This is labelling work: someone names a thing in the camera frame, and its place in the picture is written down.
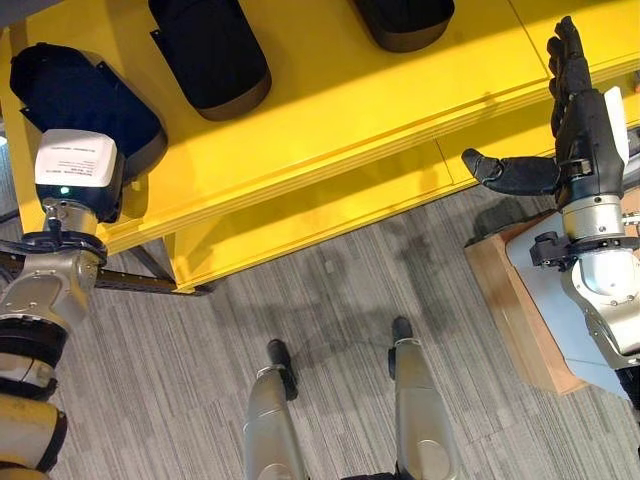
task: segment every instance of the gray carpet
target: gray carpet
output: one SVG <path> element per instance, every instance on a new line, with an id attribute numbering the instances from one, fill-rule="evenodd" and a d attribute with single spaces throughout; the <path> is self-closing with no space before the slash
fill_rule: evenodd
<path id="1" fill-rule="evenodd" d="M 96 292 L 58 369 L 70 432 L 54 479 L 241 479 L 245 403 L 274 336 L 299 368 L 292 415 L 311 477 L 390 470 L 398 314 L 424 342 L 463 478 L 640 478 L 629 404 L 520 382 L 464 258 L 469 238 L 549 206 L 473 188 L 233 275 L 207 297 Z M 126 253 L 111 265 L 139 268 Z"/>

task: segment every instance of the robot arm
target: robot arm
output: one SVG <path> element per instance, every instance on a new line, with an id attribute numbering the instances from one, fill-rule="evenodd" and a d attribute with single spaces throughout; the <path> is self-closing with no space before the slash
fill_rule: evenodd
<path id="1" fill-rule="evenodd" d="M 67 430 L 46 403 L 72 329 L 87 316 L 106 248 L 93 235 L 117 217 L 123 159 L 112 139 L 81 130 L 49 130 L 36 159 L 44 231 L 23 243 L 24 268 L 0 297 L 0 479 L 48 478 Z"/>
<path id="2" fill-rule="evenodd" d="M 472 149 L 462 158 L 492 190 L 555 196 L 565 234 L 538 236 L 532 261 L 562 272 L 566 294 L 584 312 L 591 336 L 640 409 L 633 392 L 640 384 L 640 262 L 633 255 L 640 241 L 625 236 L 625 224 L 634 217 L 623 216 L 620 206 L 629 162 L 622 98 L 618 88 L 605 94 L 592 88 L 570 17 L 556 26 L 556 34 L 547 45 L 555 158 L 496 159 Z"/>

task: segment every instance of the black pouch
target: black pouch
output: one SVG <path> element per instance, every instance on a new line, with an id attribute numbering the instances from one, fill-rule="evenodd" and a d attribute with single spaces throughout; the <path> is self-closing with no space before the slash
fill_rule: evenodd
<path id="1" fill-rule="evenodd" d="M 449 25 L 453 0 L 355 0 L 375 41 L 390 52 L 431 45 Z"/>
<path id="2" fill-rule="evenodd" d="M 189 103 L 229 120 L 269 93 L 271 72 L 237 0 L 149 0 L 151 32 Z"/>
<path id="3" fill-rule="evenodd" d="M 124 156 L 124 183 L 164 155 L 167 135 L 156 115 L 111 71 L 70 47 L 38 43 L 11 61 L 10 86 L 41 132 L 65 128 L 111 137 Z"/>

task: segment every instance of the yellow wooden surface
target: yellow wooden surface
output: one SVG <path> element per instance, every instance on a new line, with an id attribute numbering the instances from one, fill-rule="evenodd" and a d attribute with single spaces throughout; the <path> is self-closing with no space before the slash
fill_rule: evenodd
<path id="1" fill-rule="evenodd" d="M 594 81 L 606 80 L 601 76 L 603 71 L 611 78 L 640 68 L 640 1 L 510 1 L 545 66 L 550 34 L 563 16 L 571 15 L 580 31 Z"/>
<path id="2" fill-rule="evenodd" d="M 111 252 L 517 108 L 546 82 L 508 0 L 458 2 L 443 38 L 402 55 L 375 45 L 347 0 L 242 4 L 274 86 L 257 110 L 225 123 L 202 119 L 184 100 L 149 35 L 146 0 L 66 0 L 3 36 L 0 98 L 25 230 L 42 221 L 32 174 L 39 135 L 8 88 L 9 58 L 37 42 L 104 58 L 168 131 L 169 152 L 127 189 L 122 219 L 100 227 Z"/>
<path id="3" fill-rule="evenodd" d="M 640 120 L 630 76 L 598 84 L 623 89 L 627 121 Z M 348 173 L 165 237 L 180 290 L 229 275 L 474 185 L 460 153 L 493 156 L 553 151 L 551 102 L 413 147 Z"/>

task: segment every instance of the robot leg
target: robot leg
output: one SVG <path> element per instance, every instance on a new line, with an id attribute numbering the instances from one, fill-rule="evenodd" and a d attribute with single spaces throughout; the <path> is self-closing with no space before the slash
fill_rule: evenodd
<path id="1" fill-rule="evenodd" d="M 396 382 L 399 480 L 454 480 L 460 460 L 449 417 L 406 318 L 393 323 L 389 366 Z"/>
<path id="2" fill-rule="evenodd" d="M 249 397 L 245 438 L 245 480 L 308 480 L 288 400 L 297 397 L 286 345 L 268 346 L 272 366 L 258 372 Z"/>

